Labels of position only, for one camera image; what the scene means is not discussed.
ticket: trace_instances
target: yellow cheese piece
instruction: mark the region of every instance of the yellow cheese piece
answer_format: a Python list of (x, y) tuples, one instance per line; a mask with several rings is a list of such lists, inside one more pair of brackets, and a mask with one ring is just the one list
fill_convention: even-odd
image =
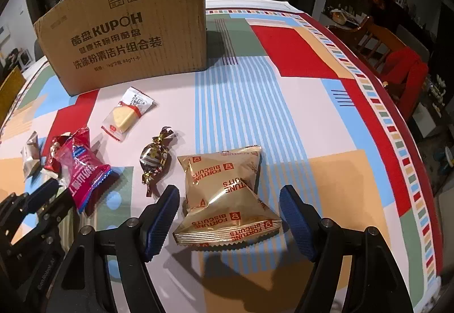
[(126, 132), (137, 121), (137, 113), (127, 106), (115, 107), (112, 111), (113, 122), (121, 133)]

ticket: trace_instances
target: gold biscuit packet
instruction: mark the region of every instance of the gold biscuit packet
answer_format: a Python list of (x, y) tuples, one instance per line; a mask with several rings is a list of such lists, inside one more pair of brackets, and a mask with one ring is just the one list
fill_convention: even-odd
[(179, 245), (218, 246), (279, 230), (282, 220), (253, 192), (260, 146), (179, 156), (188, 215), (173, 232)]

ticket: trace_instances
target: patterned tablecloth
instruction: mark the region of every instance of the patterned tablecloth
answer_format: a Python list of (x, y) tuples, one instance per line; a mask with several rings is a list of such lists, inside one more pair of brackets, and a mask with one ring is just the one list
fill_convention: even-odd
[[(139, 155), (162, 126), (177, 138), (159, 183), (184, 196), (177, 155), (263, 146), (258, 194), (279, 213), (281, 187), (293, 184), (322, 217), (342, 227), (375, 225), (399, 265), (416, 312), (440, 287), (441, 237), (430, 184), (405, 122), (367, 68), (328, 30), (288, 3), (207, 0), (208, 69), (123, 83), (70, 97), (45, 64), (19, 96), (0, 145), (0, 198), (32, 192), (20, 150), (33, 130), (42, 153), (54, 135), (88, 125), (98, 157), (119, 179), (83, 224), (116, 227), (156, 201), (146, 197)], [(157, 106), (118, 143), (101, 122), (130, 87)], [(171, 231), (181, 221), (180, 209)], [(27, 217), (19, 234), (36, 223)], [(335, 306), (342, 304), (344, 258)], [(240, 250), (195, 252), (168, 237), (148, 263), (167, 312), (284, 312), (300, 299), (312, 264), (287, 231)], [(128, 311), (115, 258), (109, 261), (119, 312)]]

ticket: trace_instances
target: brown cardboard box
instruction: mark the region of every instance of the brown cardboard box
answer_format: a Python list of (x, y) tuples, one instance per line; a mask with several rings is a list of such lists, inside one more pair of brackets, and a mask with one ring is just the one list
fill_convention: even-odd
[(34, 26), (69, 95), (206, 67), (205, 0), (62, 0)]

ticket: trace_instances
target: silver screw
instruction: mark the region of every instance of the silver screw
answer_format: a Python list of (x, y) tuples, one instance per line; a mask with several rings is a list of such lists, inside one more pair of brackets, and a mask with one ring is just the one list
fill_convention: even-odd
[(83, 226), (81, 229), (80, 229), (80, 233), (82, 235), (88, 235), (90, 232), (92, 232), (93, 230), (93, 227), (91, 226)]
[(322, 219), (321, 219), (321, 223), (322, 223), (322, 225), (325, 226), (326, 228), (333, 227), (333, 225), (334, 225), (333, 220), (330, 219), (330, 218), (322, 218)]
[(367, 231), (373, 236), (378, 235), (377, 227), (374, 227), (374, 226), (367, 227)]
[(128, 227), (134, 227), (139, 223), (139, 219), (136, 217), (132, 217), (126, 221)]

